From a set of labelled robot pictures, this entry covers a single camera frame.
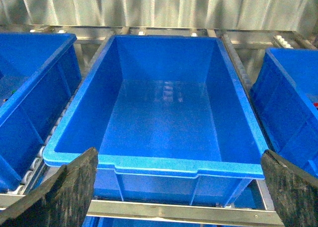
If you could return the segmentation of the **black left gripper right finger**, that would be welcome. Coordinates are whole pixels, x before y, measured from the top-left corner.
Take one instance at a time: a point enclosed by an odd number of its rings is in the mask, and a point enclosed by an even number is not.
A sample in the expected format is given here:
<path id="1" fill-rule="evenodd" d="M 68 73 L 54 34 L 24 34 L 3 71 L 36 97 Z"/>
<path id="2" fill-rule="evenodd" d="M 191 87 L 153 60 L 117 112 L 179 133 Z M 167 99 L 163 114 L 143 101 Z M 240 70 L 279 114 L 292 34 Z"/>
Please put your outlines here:
<path id="1" fill-rule="evenodd" d="M 282 156 L 266 150 L 261 157 L 274 209 L 286 227 L 318 225 L 318 179 Z"/>

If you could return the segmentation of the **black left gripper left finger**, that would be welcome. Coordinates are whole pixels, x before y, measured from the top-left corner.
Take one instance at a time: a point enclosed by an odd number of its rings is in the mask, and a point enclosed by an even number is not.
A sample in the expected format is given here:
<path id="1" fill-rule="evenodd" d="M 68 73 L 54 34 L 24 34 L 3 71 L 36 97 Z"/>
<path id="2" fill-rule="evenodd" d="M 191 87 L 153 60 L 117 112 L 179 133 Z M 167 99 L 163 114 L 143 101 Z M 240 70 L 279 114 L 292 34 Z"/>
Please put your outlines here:
<path id="1" fill-rule="evenodd" d="M 94 195 L 98 151 L 89 148 L 0 213 L 2 227 L 80 227 Z"/>

